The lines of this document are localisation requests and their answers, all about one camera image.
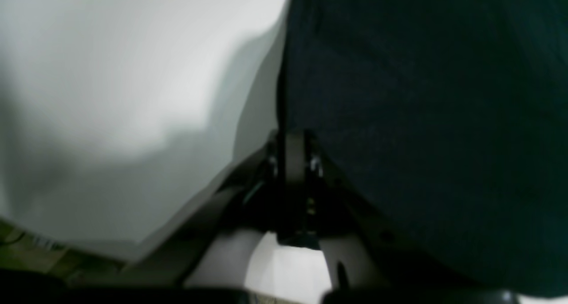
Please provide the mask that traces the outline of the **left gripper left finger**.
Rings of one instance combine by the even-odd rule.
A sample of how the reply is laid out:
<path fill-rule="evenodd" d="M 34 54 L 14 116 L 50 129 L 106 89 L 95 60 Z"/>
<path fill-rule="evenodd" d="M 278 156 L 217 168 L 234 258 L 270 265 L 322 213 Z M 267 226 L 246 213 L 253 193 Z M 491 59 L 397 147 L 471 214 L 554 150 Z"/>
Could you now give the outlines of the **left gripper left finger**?
<path fill-rule="evenodd" d="M 286 211 L 285 140 L 270 134 L 205 204 L 150 255 L 129 269 L 129 286 L 187 291 L 244 289 L 253 254 L 277 233 Z"/>

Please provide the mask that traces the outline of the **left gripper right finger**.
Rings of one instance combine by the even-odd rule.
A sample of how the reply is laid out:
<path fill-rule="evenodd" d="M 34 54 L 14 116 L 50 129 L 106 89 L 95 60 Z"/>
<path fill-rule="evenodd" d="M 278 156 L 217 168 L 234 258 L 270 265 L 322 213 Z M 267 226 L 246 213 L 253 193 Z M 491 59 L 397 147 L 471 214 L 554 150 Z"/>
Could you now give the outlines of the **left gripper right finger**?
<path fill-rule="evenodd" d="M 334 289 L 466 288 L 355 191 L 307 132 L 286 135 L 286 239 L 314 237 Z"/>

